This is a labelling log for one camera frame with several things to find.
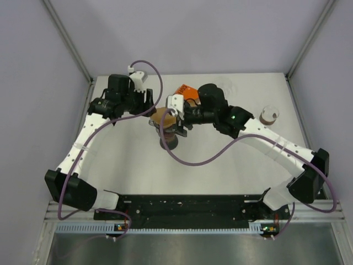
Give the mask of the brown paper coffee filter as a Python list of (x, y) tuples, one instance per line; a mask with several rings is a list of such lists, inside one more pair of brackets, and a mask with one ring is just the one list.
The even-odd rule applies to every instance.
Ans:
[[(162, 122), (162, 116), (165, 112), (166, 112), (166, 107), (157, 108), (156, 112), (152, 114), (151, 120), (155, 122), (157, 125), (160, 125)], [(176, 122), (177, 122), (176, 117), (170, 114), (166, 114), (163, 122), (163, 128), (164, 129), (169, 128), (173, 126)]]

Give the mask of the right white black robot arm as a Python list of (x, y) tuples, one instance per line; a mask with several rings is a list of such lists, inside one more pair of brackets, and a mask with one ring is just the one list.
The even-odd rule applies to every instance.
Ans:
[(313, 151), (286, 140), (252, 113), (229, 105), (223, 90), (213, 83), (201, 86), (197, 94), (200, 102), (196, 106), (181, 95), (168, 98), (182, 136), (186, 136), (186, 130), (195, 124), (212, 124), (221, 134), (273, 159), (291, 175), (288, 180), (263, 193), (257, 205), (261, 217), (271, 218), (279, 208), (296, 200), (307, 205), (315, 201), (329, 173), (329, 153), (326, 150)]

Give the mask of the clear plastic coffee dripper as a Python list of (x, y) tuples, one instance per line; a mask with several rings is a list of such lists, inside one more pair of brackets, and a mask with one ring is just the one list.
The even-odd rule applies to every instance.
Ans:
[[(165, 137), (169, 137), (170, 135), (175, 134), (175, 124), (177, 123), (176, 118), (165, 118), (163, 123), (163, 132)], [(161, 120), (157, 119), (156, 121), (153, 119), (149, 120), (149, 125), (155, 127), (157, 134), (160, 136), (160, 125)]]

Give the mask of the clear glass cup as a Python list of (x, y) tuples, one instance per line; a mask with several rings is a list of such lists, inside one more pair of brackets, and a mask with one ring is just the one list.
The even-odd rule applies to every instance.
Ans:
[(226, 97), (235, 95), (237, 93), (237, 89), (232, 81), (227, 77), (217, 77), (214, 80), (214, 84), (223, 90)]

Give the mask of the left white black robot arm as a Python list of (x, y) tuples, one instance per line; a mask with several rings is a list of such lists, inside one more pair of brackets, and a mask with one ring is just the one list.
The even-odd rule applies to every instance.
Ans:
[(88, 183), (88, 173), (115, 119), (124, 113), (152, 114), (153, 91), (145, 89), (147, 75), (142, 71), (129, 75), (113, 74), (102, 95), (91, 101), (81, 132), (65, 159), (55, 170), (48, 170), (45, 182), (54, 201), (78, 210), (106, 209), (113, 219), (124, 215), (125, 206), (118, 194), (99, 190)]

